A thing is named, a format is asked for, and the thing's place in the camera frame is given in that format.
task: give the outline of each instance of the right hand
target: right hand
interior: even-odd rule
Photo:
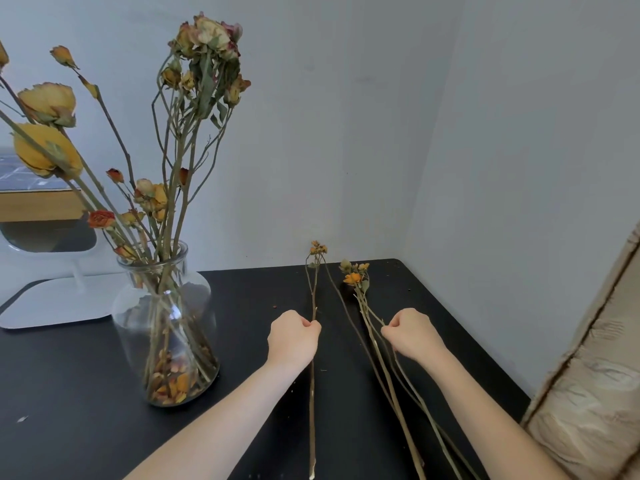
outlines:
[[[447,352],[429,317],[415,308],[400,310],[389,325],[382,327],[381,332],[395,350],[426,369]]]
[[[322,327],[289,310],[271,323],[267,363],[299,373],[316,355]]]

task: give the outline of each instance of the hand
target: hand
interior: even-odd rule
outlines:
[[[271,324],[267,363],[300,373],[316,355],[320,330],[317,320],[309,322],[293,310],[284,312]]]
[[[415,308],[400,310],[389,325],[382,327],[381,332],[398,352],[419,362],[427,370],[447,352],[429,317]]]

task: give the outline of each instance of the wooden board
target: wooden board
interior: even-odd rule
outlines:
[[[0,192],[0,222],[79,219],[83,209],[71,190]]]

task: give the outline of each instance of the forearm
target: forearm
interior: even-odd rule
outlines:
[[[449,352],[428,367],[492,480],[568,477]]]
[[[225,480],[298,373],[265,364],[125,480]]]

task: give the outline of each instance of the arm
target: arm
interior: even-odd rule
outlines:
[[[568,480],[447,350],[427,315],[402,310],[382,334],[436,381],[492,480]]]
[[[271,324],[267,362],[172,437],[125,480],[225,480],[293,380],[316,354],[320,323],[293,311]]]

